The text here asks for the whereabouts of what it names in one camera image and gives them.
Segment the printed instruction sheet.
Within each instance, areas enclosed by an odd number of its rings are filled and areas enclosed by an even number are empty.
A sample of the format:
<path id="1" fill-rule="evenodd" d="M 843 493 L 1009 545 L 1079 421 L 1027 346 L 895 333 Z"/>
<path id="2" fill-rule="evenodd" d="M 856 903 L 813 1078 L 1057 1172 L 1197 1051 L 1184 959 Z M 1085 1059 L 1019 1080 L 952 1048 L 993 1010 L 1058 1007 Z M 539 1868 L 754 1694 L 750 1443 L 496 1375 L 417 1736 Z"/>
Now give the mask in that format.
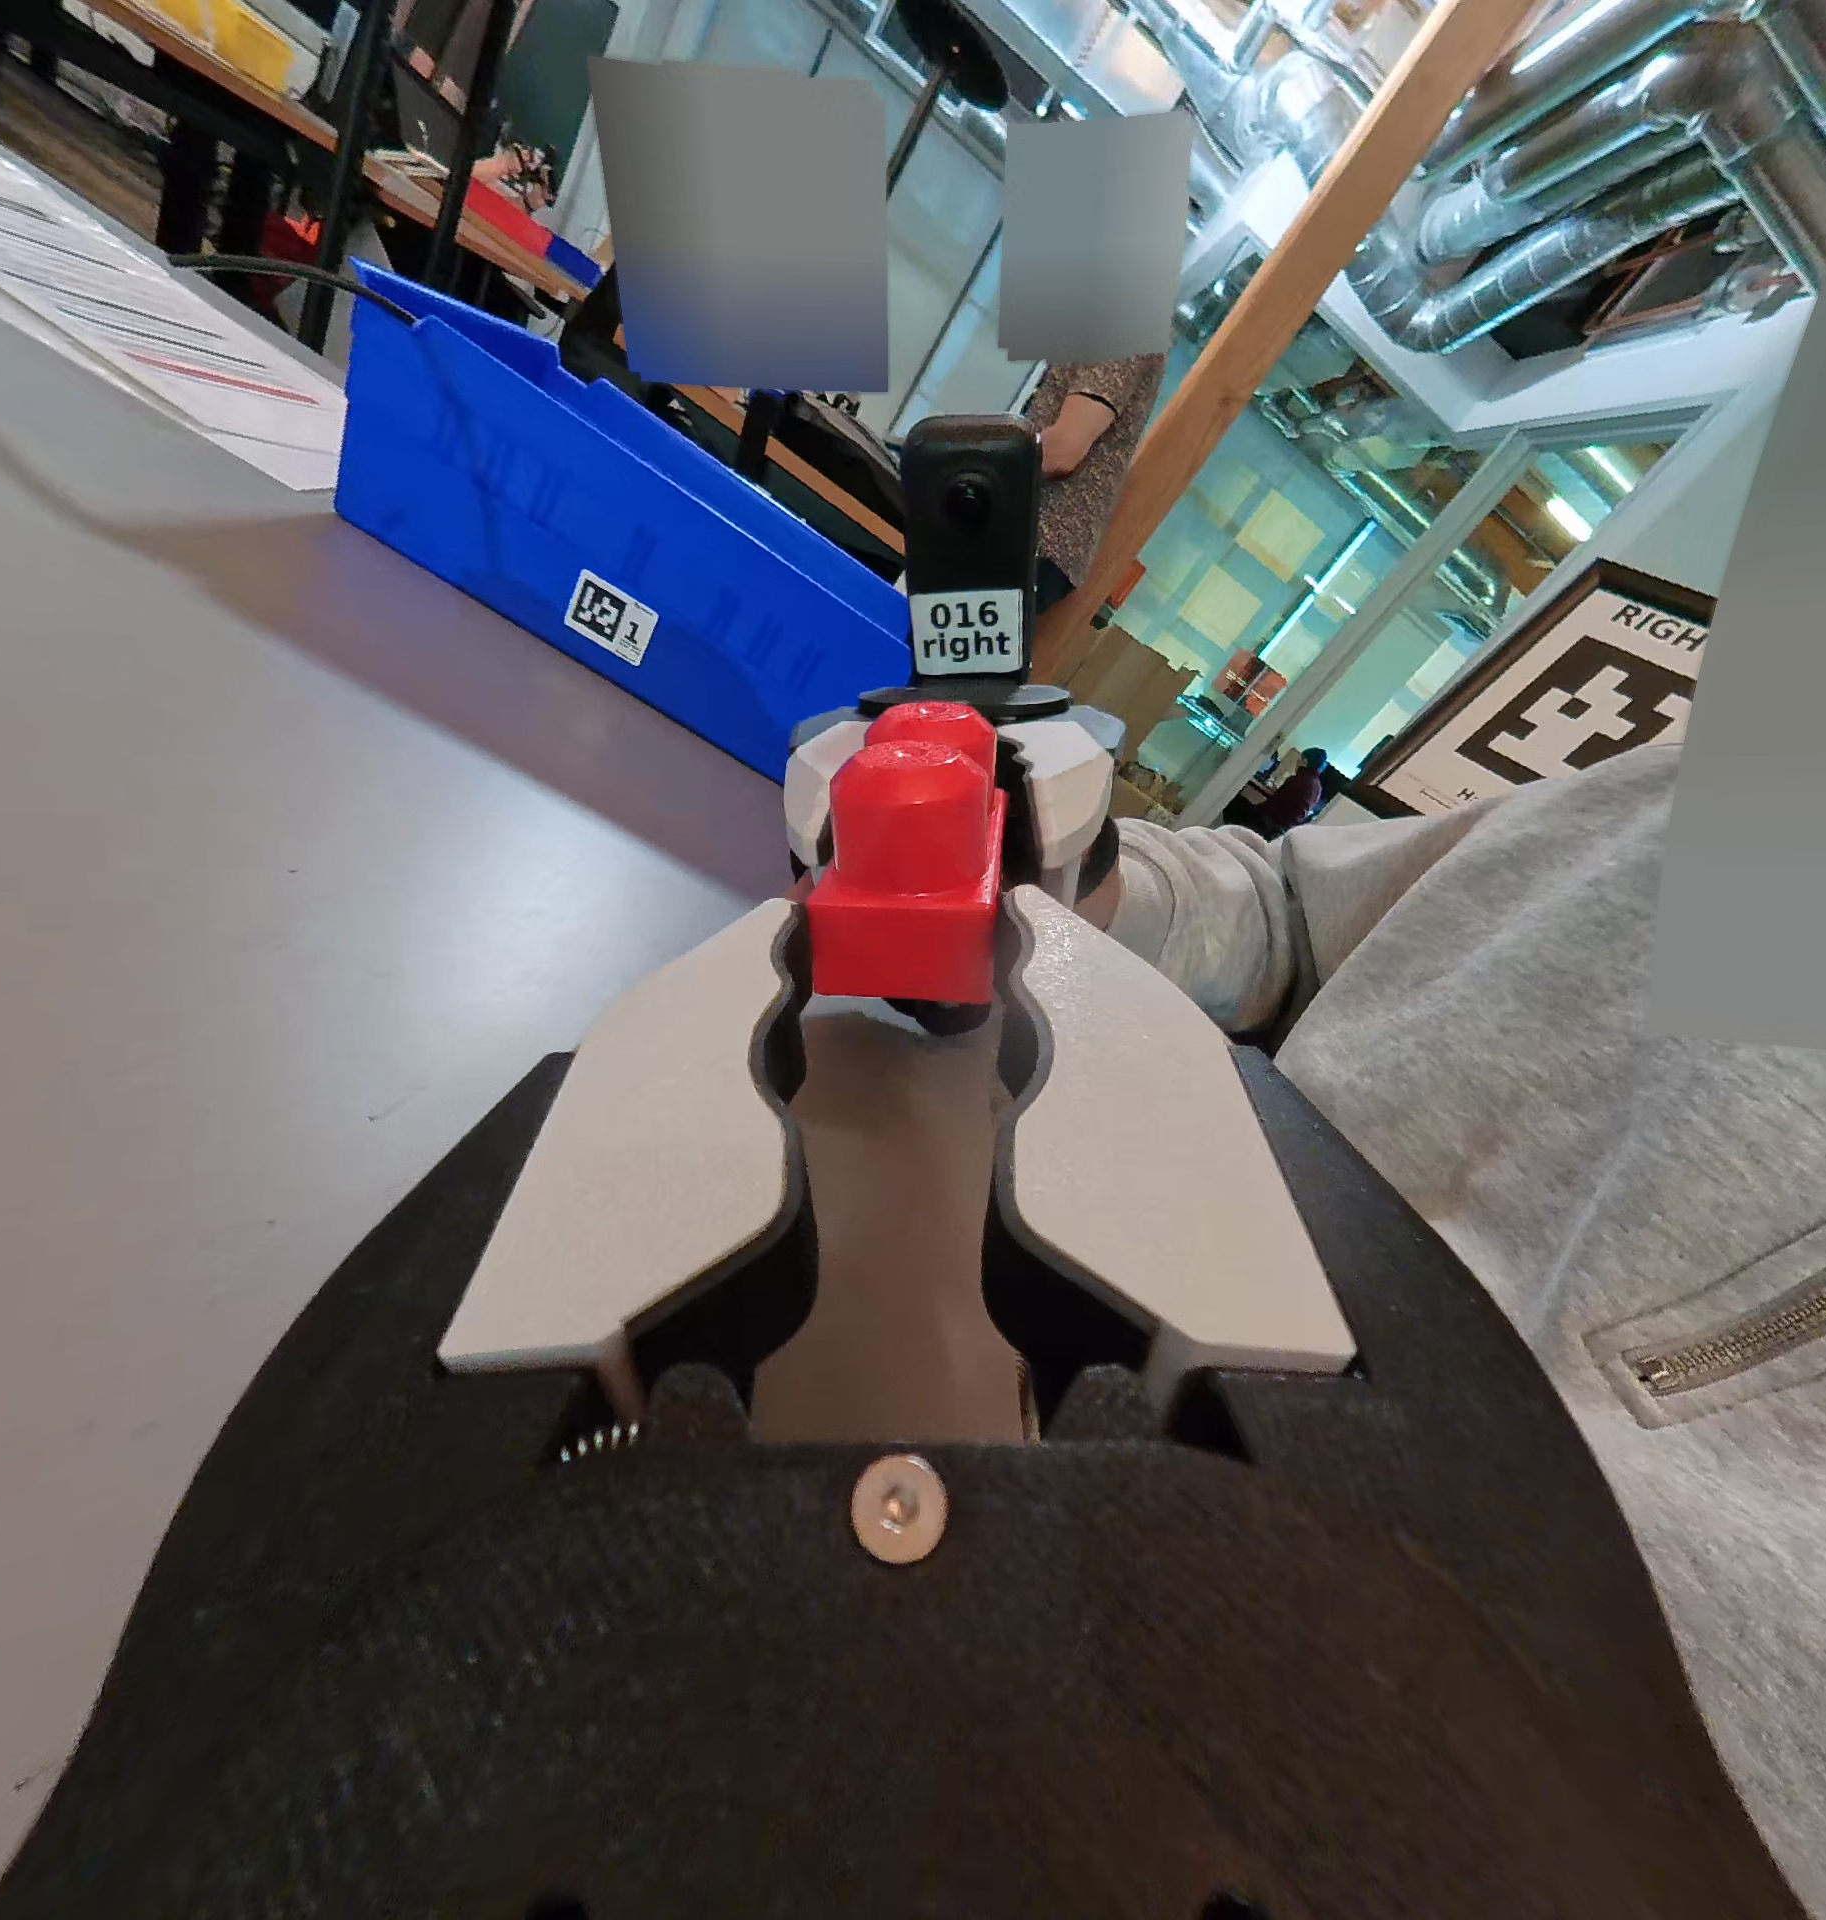
<path id="1" fill-rule="evenodd" d="M 339 384 L 2 150 L 0 319 L 292 493 L 338 483 Z"/>

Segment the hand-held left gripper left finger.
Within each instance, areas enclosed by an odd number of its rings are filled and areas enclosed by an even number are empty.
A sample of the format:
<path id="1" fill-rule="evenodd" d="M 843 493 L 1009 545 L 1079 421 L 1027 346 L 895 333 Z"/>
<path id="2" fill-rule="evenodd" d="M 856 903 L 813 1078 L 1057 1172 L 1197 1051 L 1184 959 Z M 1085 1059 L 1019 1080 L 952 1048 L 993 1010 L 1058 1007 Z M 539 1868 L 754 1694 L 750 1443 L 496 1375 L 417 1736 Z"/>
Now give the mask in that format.
<path id="1" fill-rule="evenodd" d="M 581 1037 L 435 1347 L 457 1375 L 591 1374 L 627 1416 L 702 1361 L 738 1395 L 819 1281 L 801 1127 L 805 913 L 788 898 Z"/>

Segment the blue storage bin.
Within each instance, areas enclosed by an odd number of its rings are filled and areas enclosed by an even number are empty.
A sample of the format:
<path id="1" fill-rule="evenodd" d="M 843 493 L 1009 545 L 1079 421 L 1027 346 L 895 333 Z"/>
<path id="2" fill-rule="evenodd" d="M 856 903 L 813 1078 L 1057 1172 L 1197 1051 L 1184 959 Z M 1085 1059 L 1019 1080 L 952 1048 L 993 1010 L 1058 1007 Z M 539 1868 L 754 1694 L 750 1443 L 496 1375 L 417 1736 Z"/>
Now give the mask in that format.
<path id="1" fill-rule="evenodd" d="M 359 263 L 334 510 L 738 763 L 911 674 L 907 600 L 552 341 Z"/>

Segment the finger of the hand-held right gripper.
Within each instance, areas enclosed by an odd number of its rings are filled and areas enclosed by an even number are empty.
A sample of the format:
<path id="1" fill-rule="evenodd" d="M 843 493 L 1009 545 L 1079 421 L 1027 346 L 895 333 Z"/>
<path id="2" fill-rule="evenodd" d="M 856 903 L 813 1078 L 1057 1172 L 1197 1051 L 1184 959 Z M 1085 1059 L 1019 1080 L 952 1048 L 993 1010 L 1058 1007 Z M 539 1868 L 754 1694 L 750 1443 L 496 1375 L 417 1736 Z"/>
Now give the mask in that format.
<path id="1" fill-rule="evenodd" d="M 782 777 L 789 899 L 806 899 L 836 861 L 832 777 L 867 743 L 870 725 L 860 709 L 828 709 L 794 729 Z"/>
<path id="2" fill-rule="evenodd" d="M 1058 709 L 997 728 L 1006 796 L 1002 886 L 1040 886 L 1061 905 L 1105 837 L 1125 721 L 1108 709 Z"/>

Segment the wooden beam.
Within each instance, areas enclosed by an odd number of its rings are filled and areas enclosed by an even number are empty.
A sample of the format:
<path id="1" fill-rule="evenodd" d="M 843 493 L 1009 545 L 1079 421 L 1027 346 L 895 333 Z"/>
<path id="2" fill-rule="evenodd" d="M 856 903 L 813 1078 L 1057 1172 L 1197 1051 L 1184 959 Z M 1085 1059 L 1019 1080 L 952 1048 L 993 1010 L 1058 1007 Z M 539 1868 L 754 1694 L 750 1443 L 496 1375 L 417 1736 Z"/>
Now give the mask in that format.
<path id="1" fill-rule="evenodd" d="M 1150 421 L 1087 581 L 1040 617 L 1034 644 L 1040 681 L 1054 685 L 1068 671 L 1094 612 L 1139 561 L 1143 541 L 1207 466 L 1259 377 L 1389 208 L 1452 108 L 1507 54 L 1532 11 L 1532 1 L 1439 1 L 1429 11 L 1389 78 L 1310 184 L 1281 244 L 1259 259 L 1228 319 Z"/>

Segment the silver ventilation duct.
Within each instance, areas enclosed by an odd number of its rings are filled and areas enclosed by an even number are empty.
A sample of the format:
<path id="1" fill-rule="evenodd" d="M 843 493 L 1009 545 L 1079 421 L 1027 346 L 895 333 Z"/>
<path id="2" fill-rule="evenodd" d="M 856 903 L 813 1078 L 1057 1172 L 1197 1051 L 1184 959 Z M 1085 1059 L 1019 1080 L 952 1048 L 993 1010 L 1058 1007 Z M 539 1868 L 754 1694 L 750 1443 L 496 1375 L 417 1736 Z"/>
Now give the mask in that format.
<path id="1" fill-rule="evenodd" d="M 1341 280 L 1452 354 L 1670 229 L 1742 212 L 1826 273 L 1826 1 L 1566 1 L 1452 109 Z"/>

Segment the red building block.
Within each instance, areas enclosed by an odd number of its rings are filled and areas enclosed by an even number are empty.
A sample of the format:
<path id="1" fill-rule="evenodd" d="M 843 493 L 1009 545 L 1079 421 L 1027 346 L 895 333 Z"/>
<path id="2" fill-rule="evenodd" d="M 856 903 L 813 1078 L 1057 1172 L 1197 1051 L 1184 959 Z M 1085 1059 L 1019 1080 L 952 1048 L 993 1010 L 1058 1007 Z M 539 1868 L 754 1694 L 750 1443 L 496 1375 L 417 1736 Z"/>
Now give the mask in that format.
<path id="1" fill-rule="evenodd" d="M 809 987 L 973 1021 L 997 984 L 997 728 L 961 702 L 870 721 L 832 777 L 836 861 L 805 899 Z"/>

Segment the red storage bin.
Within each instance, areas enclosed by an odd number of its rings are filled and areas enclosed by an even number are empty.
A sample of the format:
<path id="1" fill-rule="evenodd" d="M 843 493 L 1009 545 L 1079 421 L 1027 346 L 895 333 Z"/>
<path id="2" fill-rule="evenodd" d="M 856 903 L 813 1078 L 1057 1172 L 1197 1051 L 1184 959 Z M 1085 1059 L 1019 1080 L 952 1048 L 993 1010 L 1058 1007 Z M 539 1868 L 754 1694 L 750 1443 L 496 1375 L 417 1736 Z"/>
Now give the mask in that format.
<path id="1" fill-rule="evenodd" d="M 559 231 L 535 221 L 535 215 L 530 215 L 526 207 L 508 188 L 502 188 L 499 180 L 469 180 L 468 217 L 493 229 L 510 245 L 530 251 L 532 256 L 547 256 L 552 268 L 560 268 L 581 289 L 594 289 L 604 278 L 604 268 L 591 255 L 576 248 Z"/>

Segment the framed marker board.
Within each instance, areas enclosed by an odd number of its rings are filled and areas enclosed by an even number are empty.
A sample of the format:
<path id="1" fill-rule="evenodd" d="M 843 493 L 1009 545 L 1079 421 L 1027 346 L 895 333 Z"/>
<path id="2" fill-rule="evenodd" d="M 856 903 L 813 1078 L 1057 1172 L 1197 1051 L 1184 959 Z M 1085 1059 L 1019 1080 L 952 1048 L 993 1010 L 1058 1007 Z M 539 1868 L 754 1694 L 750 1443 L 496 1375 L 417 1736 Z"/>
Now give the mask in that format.
<path id="1" fill-rule="evenodd" d="M 1691 725 L 1715 598 L 1598 561 L 1375 748 L 1350 796 L 1439 814 L 1557 780 Z"/>

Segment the yellow storage bin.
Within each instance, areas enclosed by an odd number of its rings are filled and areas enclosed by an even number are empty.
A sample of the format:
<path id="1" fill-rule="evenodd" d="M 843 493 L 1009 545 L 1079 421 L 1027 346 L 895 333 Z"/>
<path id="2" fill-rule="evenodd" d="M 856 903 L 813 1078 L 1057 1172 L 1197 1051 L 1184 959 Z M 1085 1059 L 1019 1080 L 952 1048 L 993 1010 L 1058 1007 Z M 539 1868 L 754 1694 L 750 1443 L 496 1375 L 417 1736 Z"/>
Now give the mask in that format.
<path id="1" fill-rule="evenodd" d="M 301 99 L 314 78 L 318 55 L 249 1 L 135 1 L 172 26 L 209 55 L 284 99 Z"/>

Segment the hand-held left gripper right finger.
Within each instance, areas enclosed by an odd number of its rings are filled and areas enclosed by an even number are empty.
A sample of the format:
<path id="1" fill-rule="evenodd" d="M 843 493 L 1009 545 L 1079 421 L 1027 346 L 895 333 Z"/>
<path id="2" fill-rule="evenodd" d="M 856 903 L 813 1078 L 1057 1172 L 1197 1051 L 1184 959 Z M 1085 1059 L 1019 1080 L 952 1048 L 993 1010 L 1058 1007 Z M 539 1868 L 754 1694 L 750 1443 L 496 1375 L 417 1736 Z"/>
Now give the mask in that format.
<path id="1" fill-rule="evenodd" d="M 1036 1417 L 1089 1368 L 1157 1422 L 1210 1371 L 1347 1374 L 1360 1338 L 1215 1018 L 1040 886 L 1002 899 L 997 961 L 985 1307 Z"/>

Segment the person's right forearm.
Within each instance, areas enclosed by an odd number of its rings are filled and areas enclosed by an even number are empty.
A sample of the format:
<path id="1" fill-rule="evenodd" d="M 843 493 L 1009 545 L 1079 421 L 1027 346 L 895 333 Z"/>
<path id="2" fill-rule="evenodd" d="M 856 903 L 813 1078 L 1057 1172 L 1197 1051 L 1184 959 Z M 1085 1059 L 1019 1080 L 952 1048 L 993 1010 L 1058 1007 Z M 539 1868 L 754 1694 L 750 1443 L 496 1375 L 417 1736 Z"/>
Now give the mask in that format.
<path id="1" fill-rule="evenodd" d="M 1397 823 L 1118 827 L 1109 937 L 1181 987 L 1222 1034 L 1297 1018 L 1414 886 L 1419 840 Z"/>

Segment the person in grey hoodie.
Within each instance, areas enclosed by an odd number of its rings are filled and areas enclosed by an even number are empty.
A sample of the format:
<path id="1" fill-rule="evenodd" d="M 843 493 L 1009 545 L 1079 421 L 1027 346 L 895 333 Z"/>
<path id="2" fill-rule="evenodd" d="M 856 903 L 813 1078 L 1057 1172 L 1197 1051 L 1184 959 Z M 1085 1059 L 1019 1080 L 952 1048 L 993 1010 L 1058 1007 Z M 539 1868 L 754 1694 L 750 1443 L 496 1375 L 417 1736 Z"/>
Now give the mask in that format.
<path id="1" fill-rule="evenodd" d="M 1678 760 L 1286 834 L 1319 987 L 1278 1059 L 1557 1382 L 1826 1917 L 1826 1051 L 1647 1025 Z"/>

